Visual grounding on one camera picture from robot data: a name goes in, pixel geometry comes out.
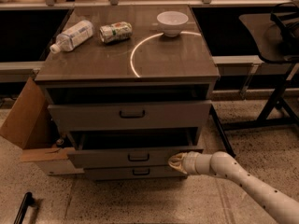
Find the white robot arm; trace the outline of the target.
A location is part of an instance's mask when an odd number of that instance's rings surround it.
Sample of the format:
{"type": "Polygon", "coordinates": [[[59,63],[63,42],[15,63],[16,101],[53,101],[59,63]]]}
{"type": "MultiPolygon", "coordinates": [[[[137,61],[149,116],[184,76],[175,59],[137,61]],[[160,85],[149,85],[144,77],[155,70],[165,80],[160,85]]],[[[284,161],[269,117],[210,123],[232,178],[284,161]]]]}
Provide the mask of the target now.
{"type": "Polygon", "coordinates": [[[228,179],[242,188],[278,224],[299,224],[299,202],[251,175],[225,152],[183,152],[172,156],[168,164],[185,175],[228,179]]]}

